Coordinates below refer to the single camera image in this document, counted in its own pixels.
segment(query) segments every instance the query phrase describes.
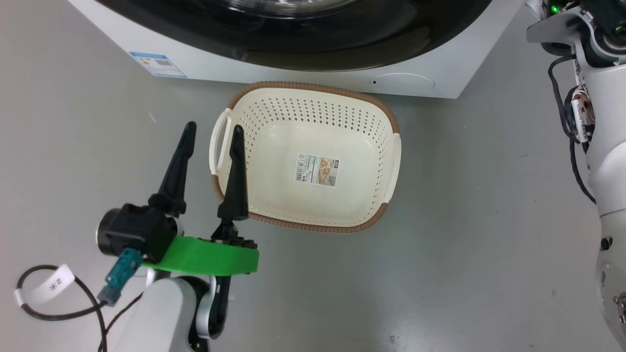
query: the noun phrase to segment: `laundry basket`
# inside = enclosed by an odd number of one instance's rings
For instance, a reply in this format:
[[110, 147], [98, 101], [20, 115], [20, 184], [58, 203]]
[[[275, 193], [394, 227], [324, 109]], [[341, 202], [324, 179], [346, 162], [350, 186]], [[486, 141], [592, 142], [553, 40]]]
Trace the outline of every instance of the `laundry basket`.
[[211, 136], [209, 164], [219, 201], [236, 125], [245, 132], [252, 219], [351, 233], [385, 213], [398, 178], [401, 143], [396, 117], [380, 100], [305, 83], [245, 87]]

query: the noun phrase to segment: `gray floor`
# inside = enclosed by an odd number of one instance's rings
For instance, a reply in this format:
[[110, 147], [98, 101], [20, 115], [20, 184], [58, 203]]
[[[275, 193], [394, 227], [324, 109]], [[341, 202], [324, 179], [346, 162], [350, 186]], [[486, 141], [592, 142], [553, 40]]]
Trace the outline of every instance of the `gray floor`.
[[[154, 78], [64, 0], [0, 7], [0, 341], [94, 351], [95, 317], [33, 320], [14, 303], [15, 280], [67, 263], [99, 290], [114, 259], [98, 252], [94, 228], [109, 208], [156, 191], [188, 120], [199, 131], [183, 221], [208, 237], [209, 134], [241, 86]], [[240, 225], [259, 243], [260, 267], [233, 280], [214, 351], [618, 350], [595, 299], [597, 214], [570, 170], [552, 57], [524, 42], [532, 22], [520, 11], [457, 100], [381, 96], [398, 116], [403, 159], [374, 227], [339, 236]], [[564, 66], [563, 89], [573, 85]], [[38, 308], [87, 303], [72, 287]]]

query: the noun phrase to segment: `washing machine door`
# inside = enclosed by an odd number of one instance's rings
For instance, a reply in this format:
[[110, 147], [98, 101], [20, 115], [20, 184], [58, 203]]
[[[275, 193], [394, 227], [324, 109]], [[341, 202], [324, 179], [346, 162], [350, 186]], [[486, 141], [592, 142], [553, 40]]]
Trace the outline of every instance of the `washing machine door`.
[[491, 0], [98, 0], [211, 53], [301, 71], [349, 71], [424, 54]]

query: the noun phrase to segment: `cable connector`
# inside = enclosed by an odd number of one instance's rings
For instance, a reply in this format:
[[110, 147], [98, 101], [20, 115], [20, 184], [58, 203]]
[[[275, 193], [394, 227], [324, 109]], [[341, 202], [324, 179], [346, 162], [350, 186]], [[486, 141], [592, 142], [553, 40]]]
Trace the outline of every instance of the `cable connector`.
[[143, 263], [141, 254], [136, 249], [126, 248], [106, 276], [106, 286], [98, 294], [98, 300], [106, 302], [109, 307], [115, 306], [121, 297], [121, 290], [128, 280], [135, 275]]

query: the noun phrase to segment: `woven brown trim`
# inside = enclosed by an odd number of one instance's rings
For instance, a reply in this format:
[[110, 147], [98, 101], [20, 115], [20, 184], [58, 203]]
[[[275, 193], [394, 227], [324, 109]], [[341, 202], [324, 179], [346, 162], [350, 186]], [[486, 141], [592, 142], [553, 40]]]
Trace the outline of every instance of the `woven brown trim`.
[[391, 124], [391, 130], [393, 133], [400, 133], [400, 126], [398, 125], [398, 120], [396, 116], [393, 114], [393, 111], [387, 106], [387, 104], [383, 103], [380, 99], [375, 98], [371, 95], [358, 93], [351, 90], [345, 90], [341, 88], [334, 88], [330, 86], [322, 86], [322, 85], [314, 85], [312, 83], [297, 83], [297, 82], [279, 82], [279, 81], [265, 81], [265, 82], [256, 82], [251, 85], [245, 86], [242, 90], [237, 93], [230, 103], [228, 103], [229, 109], [234, 109], [239, 99], [241, 99], [247, 93], [250, 93], [253, 90], [261, 89], [261, 88], [287, 88], [287, 89], [300, 89], [300, 90], [311, 90], [311, 91], [321, 91], [323, 93], [336, 94], [341, 96], [346, 96], [348, 98], [354, 98], [362, 101], [366, 101], [368, 103], [376, 105], [378, 108], [382, 110], [382, 112], [387, 115], [389, 122]]
[[[211, 183], [213, 184], [213, 191], [215, 191], [217, 200], [220, 203], [223, 202], [224, 193], [222, 193], [222, 189], [220, 188], [220, 178], [217, 175], [211, 175]], [[250, 218], [256, 221], [265, 222], [266, 224], [288, 227], [290, 229], [299, 229], [299, 230], [317, 231], [317, 232], [330, 232], [333, 234], [352, 234], [355, 232], [363, 231], [367, 229], [368, 227], [374, 225], [378, 220], [380, 220], [382, 215], [385, 214], [385, 211], [387, 211], [387, 203], [381, 204], [381, 207], [378, 208], [378, 211], [369, 220], [365, 221], [361, 225], [350, 226], [350, 227], [318, 226], [318, 225], [303, 224], [301, 222], [279, 220], [273, 217], [255, 214], [253, 212], [250, 213]]]

